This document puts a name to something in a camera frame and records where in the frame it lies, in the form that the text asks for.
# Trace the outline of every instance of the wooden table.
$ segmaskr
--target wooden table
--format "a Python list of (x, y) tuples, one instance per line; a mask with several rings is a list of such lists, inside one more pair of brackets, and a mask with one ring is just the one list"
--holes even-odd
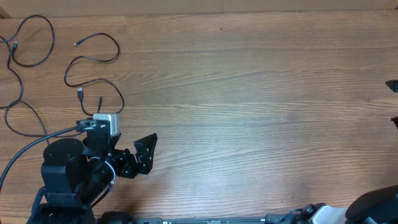
[[(10, 37), (21, 19), (1, 19)], [(95, 214), (118, 210), (137, 217), (241, 217), (286, 212), (307, 203), (348, 206), (361, 194), (398, 182), (398, 95), (384, 82), (398, 78), (398, 12), (281, 12), (51, 19), (55, 48), (34, 68), (12, 63), (23, 99), (49, 132), (82, 113), (63, 73), (78, 55), (111, 57), (106, 37), (73, 46), (96, 32), (121, 46), (114, 63), (76, 63), (69, 81), (108, 78), (121, 89), (118, 148), (159, 134), (154, 168), (134, 180), (117, 178)], [(50, 47), (43, 20), (17, 36), (21, 62)], [(0, 45), (0, 105), (18, 96)], [(106, 83), (84, 87), (85, 107), (121, 105)], [(34, 114), (12, 108), (10, 124), (42, 133)], [(0, 169), (34, 138), (0, 122)], [(25, 223), (37, 190), (45, 143), (26, 152), (7, 175), (0, 196), (3, 223)]]

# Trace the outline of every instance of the wooden tabletop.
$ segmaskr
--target wooden tabletop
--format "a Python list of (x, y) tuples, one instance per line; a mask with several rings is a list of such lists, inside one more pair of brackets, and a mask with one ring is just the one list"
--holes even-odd
[[(68, 80), (108, 78), (120, 88), (122, 138), (117, 148), (156, 131), (154, 168), (134, 180), (117, 178), (95, 207), (137, 217), (242, 217), (286, 212), (307, 203), (346, 207), (361, 194), (398, 183), (398, 95), (384, 82), (398, 78), (398, 12), (272, 12), (50, 19), (53, 53), (42, 65), (11, 67), (23, 99), (49, 132), (87, 116)], [(0, 19), (10, 37), (21, 19)], [(28, 21), (16, 38), (17, 58), (40, 60), (50, 47), (48, 24)], [(0, 106), (19, 93), (0, 45)], [(121, 106), (107, 83), (85, 86), (85, 108)], [(9, 122), (42, 133), (34, 114), (13, 107)], [(35, 138), (0, 122), (0, 169)], [(25, 223), (38, 189), (46, 144), (13, 165), (0, 195), (3, 223)]]

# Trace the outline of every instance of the wall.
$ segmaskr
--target wall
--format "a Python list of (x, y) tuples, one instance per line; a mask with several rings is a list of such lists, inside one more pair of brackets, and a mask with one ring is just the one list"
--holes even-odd
[(3, 17), (395, 9), (398, 0), (0, 0)]

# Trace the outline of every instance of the white wire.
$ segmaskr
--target white wire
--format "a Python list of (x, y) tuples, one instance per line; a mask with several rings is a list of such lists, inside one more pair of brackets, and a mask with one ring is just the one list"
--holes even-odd
[[(91, 159), (100, 159), (100, 158), (99, 158), (99, 157), (91, 157), (91, 158), (89, 159), (89, 161), (90, 161)], [(113, 169), (113, 167), (111, 166), (111, 164), (109, 164), (109, 163), (106, 162), (106, 161), (105, 161), (105, 163), (109, 166), (109, 168), (111, 168), (111, 170), (112, 170), (112, 172), (113, 172), (113, 180), (111, 181), (111, 184), (114, 184), (114, 180), (115, 180), (115, 178), (116, 178), (116, 172), (114, 171), (114, 169)]]

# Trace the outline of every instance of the table surface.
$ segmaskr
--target table surface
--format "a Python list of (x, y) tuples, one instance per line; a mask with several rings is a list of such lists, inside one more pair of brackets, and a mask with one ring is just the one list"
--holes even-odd
[[(398, 95), (384, 82), (398, 78), (398, 12), (272, 12), (50, 19), (53, 53), (42, 65), (11, 67), (24, 82), (23, 99), (49, 132), (86, 116), (63, 73), (78, 55), (69, 82), (108, 78), (126, 107), (117, 148), (158, 133), (154, 168), (134, 180), (117, 178), (95, 207), (137, 217), (246, 217), (286, 212), (307, 203), (346, 207), (361, 194), (398, 182)], [(10, 37), (20, 19), (0, 19)], [(40, 60), (50, 47), (45, 21), (32, 19), (17, 36), (17, 58)], [(19, 85), (0, 46), (0, 105)], [(121, 106), (107, 83), (85, 86), (85, 108)], [(42, 133), (34, 114), (17, 105), (10, 125)], [(3, 170), (35, 140), (0, 122)], [(37, 190), (44, 142), (27, 151), (7, 175), (0, 196), (3, 223), (24, 223)]]

